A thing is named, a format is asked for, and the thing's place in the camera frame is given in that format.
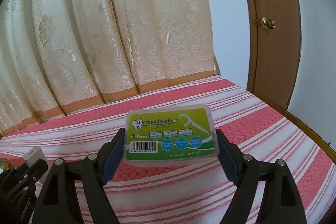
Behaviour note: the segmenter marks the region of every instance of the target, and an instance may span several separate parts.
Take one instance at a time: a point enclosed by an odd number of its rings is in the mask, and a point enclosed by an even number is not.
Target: white wall
[[[336,0],[299,0],[302,50],[288,111],[336,150]]]
[[[221,75],[246,89],[250,62],[247,0],[209,0],[214,52]]]

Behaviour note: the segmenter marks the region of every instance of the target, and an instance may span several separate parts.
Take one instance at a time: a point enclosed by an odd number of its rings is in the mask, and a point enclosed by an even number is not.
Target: door knob
[[[267,19],[265,17],[262,18],[261,20],[261,26],[264,28],[264,29],[275,29],[276,27],[276,24],[275,24],[275,21],[273,19]]]

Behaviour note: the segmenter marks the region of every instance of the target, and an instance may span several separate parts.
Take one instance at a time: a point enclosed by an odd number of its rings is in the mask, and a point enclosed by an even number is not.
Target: tooth logo
[[[132,122],[132,126],[134,127],[135,130],[141,129],[142,128],[142,119],[137,119],[136,121]]]

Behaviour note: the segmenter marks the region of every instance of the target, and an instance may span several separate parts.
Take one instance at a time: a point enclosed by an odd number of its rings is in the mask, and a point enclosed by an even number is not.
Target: door
[[[300,58],[299,1],[248,0],[248,6],[251,36],[248,90],[284,115]]]

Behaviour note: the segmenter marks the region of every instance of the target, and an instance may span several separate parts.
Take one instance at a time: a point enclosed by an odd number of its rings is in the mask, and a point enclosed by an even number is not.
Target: tablecloth
[[[315,224],[336,196],[336,166],[301,130],[266,103],[220,76],[156,90],[27,127],[0,140],[0,157],[14,164],[33,146],[50,161],[83,159],[125,127],[132,109],[208,104],[216,128],[257,160],[282,158],[300,192],[308,224]],[[85,223],[93,223],[83,185],[76,183]],[[255,222],[264,183],[260,182],[247,223]],[[205,164],[138,168],[121,162],[105,186],[121,223],[219,223],[236,187],[218,160]]]

